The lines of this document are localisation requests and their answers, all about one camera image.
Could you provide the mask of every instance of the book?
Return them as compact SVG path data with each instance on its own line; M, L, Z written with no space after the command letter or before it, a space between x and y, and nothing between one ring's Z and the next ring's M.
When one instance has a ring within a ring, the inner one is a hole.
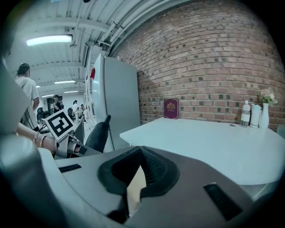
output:
M164 118L178 119L178 98L164 99Z

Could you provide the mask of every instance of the fluorescent light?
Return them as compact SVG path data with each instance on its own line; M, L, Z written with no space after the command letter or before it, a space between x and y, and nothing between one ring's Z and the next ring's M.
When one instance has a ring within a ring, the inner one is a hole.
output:
M58 43L66 42L70 43L72 41L71 35L61 35L61 36L48 36L48 37L39 37L26 41L27 46L46 44L46 43Z
M74 80L72 80L72 81L56 81L55 84L71 83L71 82L75 82L75 81Z
M53 96L53 94L42 96L42 98L51 97L51 96Z
M69 94L69 93L77 93L78 92L78 90L76 90L76 91L68 91L68 92L64 92L65 94Z

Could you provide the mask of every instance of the white refrigerator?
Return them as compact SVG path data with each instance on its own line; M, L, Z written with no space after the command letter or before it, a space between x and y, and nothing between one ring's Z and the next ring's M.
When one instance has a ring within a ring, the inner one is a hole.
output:
M109 136L104 151L129 144L120 134L140 126L137 69L111 57L98 56L92 83L92 97L97 122L111 115Z

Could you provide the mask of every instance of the white tabletop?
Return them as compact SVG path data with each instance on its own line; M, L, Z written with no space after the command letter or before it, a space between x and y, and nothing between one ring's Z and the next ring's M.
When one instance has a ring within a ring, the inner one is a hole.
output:
M234 125L160 118L120 137L132 146L201 160L240 185L278 181L284 170L285 140L270 129Z

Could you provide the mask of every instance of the brick wall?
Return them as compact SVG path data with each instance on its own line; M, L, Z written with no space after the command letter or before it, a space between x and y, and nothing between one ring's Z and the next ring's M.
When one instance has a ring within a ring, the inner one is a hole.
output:
M138 69L141 123L179 98L179 117L239 122L244 100L274 89L270 128L285 124L285 74L265 25L232 1L192 1L151 18L112 54Z

